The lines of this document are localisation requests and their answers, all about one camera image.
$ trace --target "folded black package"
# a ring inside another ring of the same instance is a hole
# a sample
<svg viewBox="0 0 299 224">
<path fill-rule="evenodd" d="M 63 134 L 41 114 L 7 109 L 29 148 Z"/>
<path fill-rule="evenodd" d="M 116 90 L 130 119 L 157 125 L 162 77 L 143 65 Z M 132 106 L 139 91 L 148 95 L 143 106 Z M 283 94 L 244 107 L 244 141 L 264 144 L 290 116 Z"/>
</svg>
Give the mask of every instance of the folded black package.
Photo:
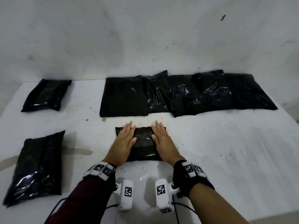
<svg viewBox="0 0 299 224">
<path fill-rule="evenodd" d="M 250 74 L 223 70 L 193 75 L 107 78 L 101 117 L 146 116 L 170 112 L 174 117 L 225 109 L 277 107 Z"/>
<path fill-rule="evenodd" d="M 122 129 L 122 127 L 115 128 L 116 136 L 118 136 Z M 154 133 L 151 127 L 135 129 L 133 137 L 136 137 L 137 140 L 131 149 L 127 162 L 136 160 L 162 160 L 157 152 L 156 144 L 151 136 L 152 134 Z"/>
<path fill-rule="evenodd" d="M 45 80 L 29 93 L 21 112 L 44 109 L 60 110 L 61 100 L 72 80 Z"/>
<path fill-rule="evenodd" d="M 65 131 L 26 139 L 3 205 L 40 196 L 61 195 L 61 143 Z"/>
</svg>

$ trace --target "black cable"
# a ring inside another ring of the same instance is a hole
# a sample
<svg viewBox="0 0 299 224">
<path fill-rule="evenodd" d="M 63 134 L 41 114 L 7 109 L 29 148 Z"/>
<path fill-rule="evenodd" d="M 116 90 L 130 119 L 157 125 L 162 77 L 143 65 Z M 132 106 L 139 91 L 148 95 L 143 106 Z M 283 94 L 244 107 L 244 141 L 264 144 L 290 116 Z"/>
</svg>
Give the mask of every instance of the black cable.
<svg viewBox="0 0 299 224">
<path fill-rule="evenodd" d="M 108 208 L 111 208 L 111 207 L 117 207 L 117 206 L 118 206 L 118 204 L 113 204 L 113 205 L 111 205 L 111 206 L 106 207 L 105 210 L 108 209 Z"/>
<path fill-rule="evenodd" d="M 48 218 L 46 219 L 45 223 L 48 221 L 48 219 L 50 218 L 50 216 L 53 214 L 54 210 L 57 208 L 57 206 L 60 204 L 61 201 L 66 200 L 66 198 L 62 198 L 60 201 L 58 201 L 58 203 L 55 205 L 55 207 L 53 208 L 53 210 L 51 211 L 51 213 L 49 214 Z"/>
<path fill-rule="evenodd" d="M 176 211 L 176 204 L 174 203 L 173 195 L 172 195 L 172 201 L 173 201 L 173 205 L 174 205 L 174 211 L 176 212 L 176 220 L 177 220 L 178 224 L 180 224 L 180 221 L 178 220 L 178 213 Z"/>
<path fill-rule="evenodd" d="M 173 202 L 172 204 L 178 204 L 178 205 L 184 206 L 185 208 L 190 209 L 191 211 L 193 211 L 193 212 L 196 214 L 196 211 L 194 211 L 192 208 L 188 207 L 188 206 L 185 205 L 185 204 L 181 204 L 181 203 L 177 203 L 177 202 Z"/>
</svg>

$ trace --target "person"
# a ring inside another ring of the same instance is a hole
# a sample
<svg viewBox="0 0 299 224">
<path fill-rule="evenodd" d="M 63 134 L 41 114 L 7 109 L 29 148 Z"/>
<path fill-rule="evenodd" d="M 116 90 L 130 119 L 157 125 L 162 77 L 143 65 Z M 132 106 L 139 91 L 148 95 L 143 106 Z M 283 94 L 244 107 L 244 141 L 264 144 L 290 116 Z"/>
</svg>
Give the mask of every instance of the person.
<svg viewBox="0 0 299 224">
<path fill-rule="evenodd" d="M 125 164 L 137 139 L 133 138 L 135 128 L 132 127 L 132 121 L 125 124 L 103 162 L 115 168 Z M 161 122 L 159 124 L 156 120 L 152 130 L 152 139 L 164 161 L 173 167 L 176 163 L 185 162 L 186 159 L 181 156 Z M 47 219 L 46 224 L 99 222 L 114 189 L 115 174 L 106 181 L 98 176 L 85 176 L 58 211 Z M 197 183 L 187 194 L 202 224 L 248 224 L 213 186 Z"/>
</svg>

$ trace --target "long sleeve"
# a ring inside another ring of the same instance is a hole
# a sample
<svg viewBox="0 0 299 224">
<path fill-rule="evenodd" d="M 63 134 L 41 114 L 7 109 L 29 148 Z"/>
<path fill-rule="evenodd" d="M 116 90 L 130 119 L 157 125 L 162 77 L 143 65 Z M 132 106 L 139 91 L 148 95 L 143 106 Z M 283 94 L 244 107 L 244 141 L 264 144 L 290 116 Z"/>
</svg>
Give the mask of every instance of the long sleeve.
<svg viewBox="0 0 299 224">
<path fill-rule="evenodd" d="M 115 189 L 115 173 L 107 181 L 88 175 L 78 183 L 46 224 L 99 223 Z"/>
</svg>

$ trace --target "white table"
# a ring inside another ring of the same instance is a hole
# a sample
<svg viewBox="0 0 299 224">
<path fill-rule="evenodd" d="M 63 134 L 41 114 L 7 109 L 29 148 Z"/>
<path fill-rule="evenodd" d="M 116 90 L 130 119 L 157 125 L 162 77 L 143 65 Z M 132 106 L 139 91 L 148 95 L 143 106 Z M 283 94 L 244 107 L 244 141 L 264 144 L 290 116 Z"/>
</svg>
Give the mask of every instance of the white table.
<svg viewBox="0 0 299 224">
<path fill-rule="evenodd" d="M 276 111 L 224 110 L 177 118 L 155 113 L 103 122 L 99 110 L 104 84 L 105 80 L 73 82 L 60 112 L 21 113 L 37 83 L 23 83 L 17 91 L 0 118 L 0 161 L 19 155 L 25 139 L 62 130 L 63 145 L 81 150 L 62 156 L 61 196 L 36 198 L 8 209 L 1 206 L 0 223 L 43 223 L 83 173 L 104 158 L 116 137 L 114 128 L 130 120 L 137 127 L 150 126 L 156 119 L 162 121 L 180 153 L 199 163 L 216 190 L 247 220 L 299 210 L 299 126 L 278 104 Z M 14 168 L 0 172 L 1 201 Z M 160 178 L 170 181 L 172 173 L 170 165 L 158 161 L 136 161 L 118 168 L 118 182 L 122 178 L 134 182 L 133 208 L 127 213 L 110 208 L 101 223 L 176 223 L 174 212 L 162 214 L 155 207 L 154 182 Z M 187 198 L 180 200 L 189 203 Z M 108 205 L 115 201 L 111 196 Z M 200 223 L 189 210 L 177 207 L 181 223 Z"/>
</svg>

